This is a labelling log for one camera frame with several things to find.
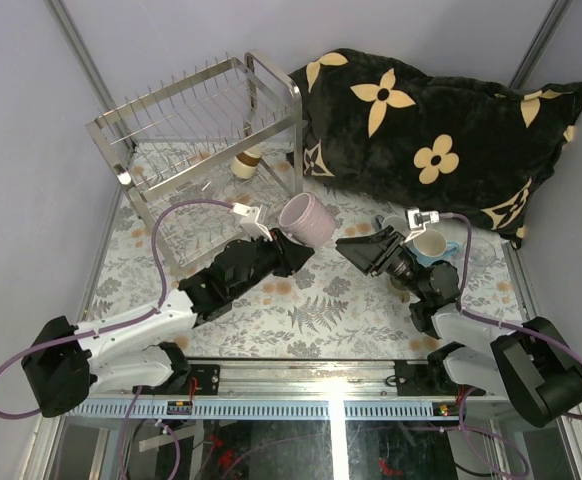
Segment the pink ribbed ceramic mug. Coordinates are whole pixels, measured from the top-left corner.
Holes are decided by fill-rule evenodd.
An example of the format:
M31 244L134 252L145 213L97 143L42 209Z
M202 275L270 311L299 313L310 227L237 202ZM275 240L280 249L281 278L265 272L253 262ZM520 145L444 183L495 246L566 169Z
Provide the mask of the pink ribbed ceramic mug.
M282 209L279 228L291 241L319 249L333 236L336 226L332 214L313 194L302 192Z

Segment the blue textured square mug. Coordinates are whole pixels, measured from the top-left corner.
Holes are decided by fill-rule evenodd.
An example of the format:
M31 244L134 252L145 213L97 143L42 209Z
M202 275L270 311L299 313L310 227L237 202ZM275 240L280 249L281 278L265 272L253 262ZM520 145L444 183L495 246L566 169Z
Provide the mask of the blue textured square mug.
M404 237L406 237L409 232L408 222L399 215L388 215L386 217L377 215L373 220L373 224L377 231L382 231L391 227L394 231L399 232Z

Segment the olive green ceramic mug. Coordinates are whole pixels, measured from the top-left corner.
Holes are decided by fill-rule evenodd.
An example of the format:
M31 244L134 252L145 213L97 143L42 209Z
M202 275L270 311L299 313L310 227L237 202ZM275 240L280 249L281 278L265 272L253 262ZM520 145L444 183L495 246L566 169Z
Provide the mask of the olive green ceramic mug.
M405 287L404 285L402 285L400 282L393 278L389 279L389 284L391 286L393 293L400 299L402 303L410 302L411 292L407 287Z

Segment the light blue ceramic mug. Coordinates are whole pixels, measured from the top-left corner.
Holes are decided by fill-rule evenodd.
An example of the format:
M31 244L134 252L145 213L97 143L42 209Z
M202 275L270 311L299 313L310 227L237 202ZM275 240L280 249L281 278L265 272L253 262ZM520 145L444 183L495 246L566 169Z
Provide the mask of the light blue ceramic mug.
M411 241L409 250L421 265L428 267L437 261L449 260L459 250L459 244L448 241L437 230L427 230Z

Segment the clear faceted drinking glass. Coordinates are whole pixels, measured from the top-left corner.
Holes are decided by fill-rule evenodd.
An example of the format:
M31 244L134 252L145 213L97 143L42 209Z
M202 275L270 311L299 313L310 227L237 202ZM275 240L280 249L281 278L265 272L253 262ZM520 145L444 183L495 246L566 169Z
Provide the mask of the clear faceted drinking glass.
M469 260L474 266L490 267L497 260L496 249L490 241L484 238L474 238Z

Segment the steel two-tier dish rack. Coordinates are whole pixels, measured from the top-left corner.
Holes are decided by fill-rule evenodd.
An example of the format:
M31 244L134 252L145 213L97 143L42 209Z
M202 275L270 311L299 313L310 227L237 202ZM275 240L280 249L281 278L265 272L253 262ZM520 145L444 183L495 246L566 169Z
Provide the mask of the steel two-tier dish rack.
M300 89L257 50L130 96L86 128L175 275L244 235L211 201L265 205L274 224L303 190ZM231 161L254 146L262 159L240 180Z

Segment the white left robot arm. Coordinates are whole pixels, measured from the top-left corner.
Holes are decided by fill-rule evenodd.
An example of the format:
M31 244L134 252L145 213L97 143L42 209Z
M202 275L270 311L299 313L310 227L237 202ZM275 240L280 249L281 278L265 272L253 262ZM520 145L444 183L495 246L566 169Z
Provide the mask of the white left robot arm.
M228 313L266 277L296 273L314 252L274 228L269 239L229 242L158 308L143 305L83 326L63 316L48 321L21 361L41 415L65 414L96 393L188 394L191 365L176 337Z

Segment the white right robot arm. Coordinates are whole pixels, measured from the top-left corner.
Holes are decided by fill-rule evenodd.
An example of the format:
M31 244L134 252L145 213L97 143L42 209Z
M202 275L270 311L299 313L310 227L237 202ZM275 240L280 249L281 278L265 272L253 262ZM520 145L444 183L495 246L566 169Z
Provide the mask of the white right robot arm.
M336 249L363 274L386 274L416 296L409 307L416 329L447 343L429 358L426 378L434 392L466 385L505 397L535 427L582 403L582 363L549 320L510 323L465 310L457 269L446 260L420 263L390 228L341 238Z

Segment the floral patterned table mat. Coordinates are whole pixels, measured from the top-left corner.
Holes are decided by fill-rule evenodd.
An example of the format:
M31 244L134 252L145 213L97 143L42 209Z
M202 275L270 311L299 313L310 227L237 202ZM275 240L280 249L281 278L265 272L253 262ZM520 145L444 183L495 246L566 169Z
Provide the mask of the floral patterned table mat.
M440 223L438 230L459 244L451 262L468 278L463 305L483 315L521 320L524 314L500 237L481 230L467 232L454 220ZM494 245L497 260L490 267L470 263L474 238ZM182 275L170 272L170 285L205 267L210 258ZM102 320L152 302L159 293L150 231L122 200L84 316ZM386 276L365 276L326 246L295 275L265 279L239 298L229 313L179 335L177 342L190 357L422 358L439 342L415 329L410 304L411 298L402 303L393 293Z

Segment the black floral plush pillow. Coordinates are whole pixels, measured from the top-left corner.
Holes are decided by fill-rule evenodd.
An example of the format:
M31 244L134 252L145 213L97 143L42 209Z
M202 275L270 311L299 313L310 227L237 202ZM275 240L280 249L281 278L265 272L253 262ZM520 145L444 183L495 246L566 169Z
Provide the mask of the black floral plush pillow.
M291 77L302 99L305 176L459 213L515 246L582 113L582 82L519 91L347 48Z

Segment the aluminium front rail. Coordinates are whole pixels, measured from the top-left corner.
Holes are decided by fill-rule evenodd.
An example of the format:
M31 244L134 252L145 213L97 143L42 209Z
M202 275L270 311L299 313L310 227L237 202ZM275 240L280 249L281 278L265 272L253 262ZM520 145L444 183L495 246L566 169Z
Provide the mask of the aluminium front rail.
M437 390L418 360L198 359L197 392L101 393L69 416L156 420L432 421L458 419L456 391Z

